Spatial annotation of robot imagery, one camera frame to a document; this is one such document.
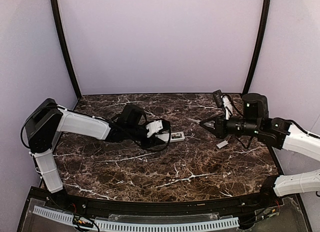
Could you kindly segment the white battery cover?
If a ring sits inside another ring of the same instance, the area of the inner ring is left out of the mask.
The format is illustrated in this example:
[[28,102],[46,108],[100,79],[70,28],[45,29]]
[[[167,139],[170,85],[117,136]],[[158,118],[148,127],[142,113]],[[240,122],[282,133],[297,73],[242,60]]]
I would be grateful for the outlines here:
[[225,147],[225,146],[228,145],[228,144],[229,144],[228,141],[224,140],[224,141],[218,143],[216,146],[217,146],[219,149],[221,149],[221,148]]

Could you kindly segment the white remote control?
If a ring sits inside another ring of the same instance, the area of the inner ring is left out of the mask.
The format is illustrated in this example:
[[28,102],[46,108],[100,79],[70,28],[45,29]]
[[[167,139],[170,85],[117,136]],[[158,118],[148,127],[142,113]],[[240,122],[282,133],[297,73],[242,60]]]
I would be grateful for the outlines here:
[[163,133],[156,135],[157,138],[167,143],[170,142],[181,142],[185,140],[184,132],[171,132],[170,133]]

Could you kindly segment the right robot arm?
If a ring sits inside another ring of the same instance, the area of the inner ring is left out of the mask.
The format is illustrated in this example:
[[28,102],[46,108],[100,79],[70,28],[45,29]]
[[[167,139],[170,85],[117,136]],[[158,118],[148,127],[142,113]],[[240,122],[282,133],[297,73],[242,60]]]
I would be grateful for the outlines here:
[[[213,99],[223,114],[204,119],[199,124],[216,138],[249,136],[269,147],[320,159],[319,135],[303,129],[293,120],[270,118],[266,96],[258,93],[243,95],[243,112],[238,116],[232,114],[234,104],[228,95],[217,90],[213,93]],[[269,199],[308,192],[320,192],[319,170],[289,176],[269,176],[260,188],[260,194]]]

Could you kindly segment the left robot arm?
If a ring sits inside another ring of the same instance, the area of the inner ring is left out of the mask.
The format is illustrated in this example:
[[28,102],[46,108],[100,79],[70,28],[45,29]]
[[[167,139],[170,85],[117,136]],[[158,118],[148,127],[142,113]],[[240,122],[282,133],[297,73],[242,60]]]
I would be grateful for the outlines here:
[[64,108],[52,98],[46,99],[24,122],[20,140],[29,149],[37,172],[52,194],[64,190],[53,156],[53,140],[57,132],[92,137],[112,143],[133,141],[138,147],[149,152],[166,149],[172,136],[171,124],[165,119],[145,120],[145,111],[136,105],[126,105],[123,111],[105,119],[89,116]]

